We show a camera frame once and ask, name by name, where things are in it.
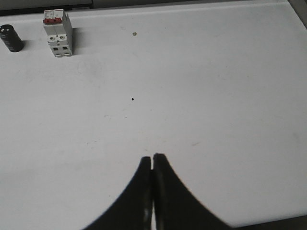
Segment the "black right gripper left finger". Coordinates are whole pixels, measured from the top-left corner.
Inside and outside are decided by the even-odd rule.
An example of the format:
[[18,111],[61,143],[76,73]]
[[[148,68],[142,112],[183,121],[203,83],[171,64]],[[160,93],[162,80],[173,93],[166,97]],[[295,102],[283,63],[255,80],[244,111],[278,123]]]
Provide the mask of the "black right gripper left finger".
[[153,212],[151,158],[140,164],[116,201],[86,230],[150,230]]

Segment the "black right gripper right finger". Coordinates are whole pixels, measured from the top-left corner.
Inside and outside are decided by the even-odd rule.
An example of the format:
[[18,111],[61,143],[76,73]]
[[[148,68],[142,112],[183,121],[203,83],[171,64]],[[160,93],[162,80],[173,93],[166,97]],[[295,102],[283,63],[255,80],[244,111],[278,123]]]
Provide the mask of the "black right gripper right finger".
[[153,156],[153,201],[158,230],[230,230],[181,182],[167,157]]

